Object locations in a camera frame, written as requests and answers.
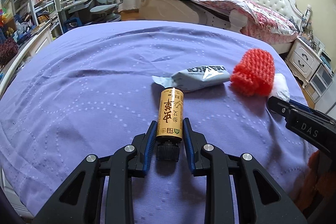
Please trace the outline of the red foam net sleeve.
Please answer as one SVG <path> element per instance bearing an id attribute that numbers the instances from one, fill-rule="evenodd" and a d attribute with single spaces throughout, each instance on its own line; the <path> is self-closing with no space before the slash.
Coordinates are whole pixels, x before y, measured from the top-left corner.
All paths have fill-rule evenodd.
<path id="1" fill-rule="evenodd" d="M 231 87 L 245 96 L 268 96 L 275 75 L 271 53 L 262 49 L 246 51 L 230 76 Z"/>

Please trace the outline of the yellow label bottle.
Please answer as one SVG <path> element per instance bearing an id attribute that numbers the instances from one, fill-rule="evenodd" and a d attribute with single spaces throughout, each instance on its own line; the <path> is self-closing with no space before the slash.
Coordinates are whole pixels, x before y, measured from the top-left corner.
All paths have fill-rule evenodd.
<path id="1" fill-rule="evenodd" d="M 183 92 L 175 87 L 161 92 L 156 134 L 158 161 L 179 160 L 183 139 L 183 99 Z"/>

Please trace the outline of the white milk powder packet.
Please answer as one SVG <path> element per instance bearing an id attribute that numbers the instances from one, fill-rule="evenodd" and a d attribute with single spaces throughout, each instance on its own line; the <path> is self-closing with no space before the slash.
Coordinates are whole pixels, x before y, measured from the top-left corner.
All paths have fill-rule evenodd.
<path id="1" fill-rule="evenodd" d="M 193 92 L 223 84 L 230 80 L 230 74 L 222 65 L 204 65 L 178 71 L 169 77 L 153 75 L 152 79 L 164 88 L 175 87 L 183 92 Z"/>

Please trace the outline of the clear plastic drawer unit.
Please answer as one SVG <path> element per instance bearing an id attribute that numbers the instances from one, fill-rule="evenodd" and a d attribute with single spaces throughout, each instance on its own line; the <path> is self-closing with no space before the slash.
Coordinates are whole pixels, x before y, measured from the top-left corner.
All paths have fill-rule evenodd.
<path id="1" fill-rule="evenodd" d="M 305 91 L 308 93 L 313 103 L 317 103 L 331 86 L 333 83 L 333 76 L 333 72 L 324 63 L 319 65 L 305 87 Z"/>

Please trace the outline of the white nightstand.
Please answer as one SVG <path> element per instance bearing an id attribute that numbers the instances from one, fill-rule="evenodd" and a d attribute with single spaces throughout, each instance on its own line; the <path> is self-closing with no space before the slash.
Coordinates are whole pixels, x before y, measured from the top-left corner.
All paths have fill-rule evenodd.
<path id="1" fill-rule="evenodd" d="M 305 43 L 301 37 L 297 37 L 285 59 L 285 63 L 293 75 L 302 82 L 302 86 L 306 87 L 318 70 L 322 60 L 312 47 Z"/>

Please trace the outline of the pink floral quilt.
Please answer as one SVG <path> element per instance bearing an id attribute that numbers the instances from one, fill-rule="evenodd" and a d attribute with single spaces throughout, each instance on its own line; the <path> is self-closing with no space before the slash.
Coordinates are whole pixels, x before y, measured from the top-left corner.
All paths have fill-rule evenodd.
<path id="1" fill-rule="evenodd" d="M 163 20 L 206 24 L 205 12 L 228 17 L 220 28 L 234 27 L 238 32 L 270 45 L 290 43 L 298 32 L 280 13 L 250 0 L 139 0 L 139 12 L 145 20 Z"/>

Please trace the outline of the purple tablecloth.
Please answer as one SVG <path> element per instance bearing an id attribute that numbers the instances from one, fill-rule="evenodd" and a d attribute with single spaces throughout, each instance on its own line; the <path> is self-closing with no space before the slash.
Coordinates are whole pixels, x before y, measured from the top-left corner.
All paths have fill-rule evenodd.
<path id="1" fill-rule="evenodd" d="M 244 53 L 271 53 L 290 97 L 301 89 L 267 43 L 228 30 L 163 21 L 125 21 L 73 29 L 44 47 L 1 99 L 1 167 L 21 202 L 37 214 L 85 156 L 113 154 L 157 119 L 162 88 L 153 76 L 221 65 Z M 189 92 L 183 115 L 225 153 L 248 152 L 296 198 L 314 148 L 286 129 L 266 99 L 229 83 Z"/>

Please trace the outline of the light blue desk chair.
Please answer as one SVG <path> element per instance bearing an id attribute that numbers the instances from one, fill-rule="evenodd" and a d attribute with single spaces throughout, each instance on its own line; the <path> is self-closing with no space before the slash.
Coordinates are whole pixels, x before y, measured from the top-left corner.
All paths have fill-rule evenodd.
<path id="1" fill-rule="evenodd" d="M 90 9 L 93 15 L 92 24 L 121 21 L 118 13 L 119 6 L 123 0 L 96 0 L 98 5 Z"/>

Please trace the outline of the dark red fluffy duster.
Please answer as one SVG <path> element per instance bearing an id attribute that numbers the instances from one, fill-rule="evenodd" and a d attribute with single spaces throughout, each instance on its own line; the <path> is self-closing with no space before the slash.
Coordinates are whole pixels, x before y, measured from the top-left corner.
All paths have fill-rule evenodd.
<path id="1" fill-rule="evenodd" d="M 0 47 L 0 65 L 6 66 L 18 53 L 18 44 L 13 38 L 8 38 Z"/>

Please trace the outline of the white study desk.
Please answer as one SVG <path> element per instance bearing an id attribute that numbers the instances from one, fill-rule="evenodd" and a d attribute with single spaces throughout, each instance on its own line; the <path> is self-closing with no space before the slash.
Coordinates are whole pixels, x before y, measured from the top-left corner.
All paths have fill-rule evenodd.
<path id="1" fill-rule="evenodd" d="M 93 0 L 70 0 L 70 3 L 66 0 L 54 0 L 54 3 L 58 14 L 60 28 L 65 32 L 64 24 L 68 20 L 67 14 L 77 13 L 82 9 L 88 8 L 93 3 Z"/>

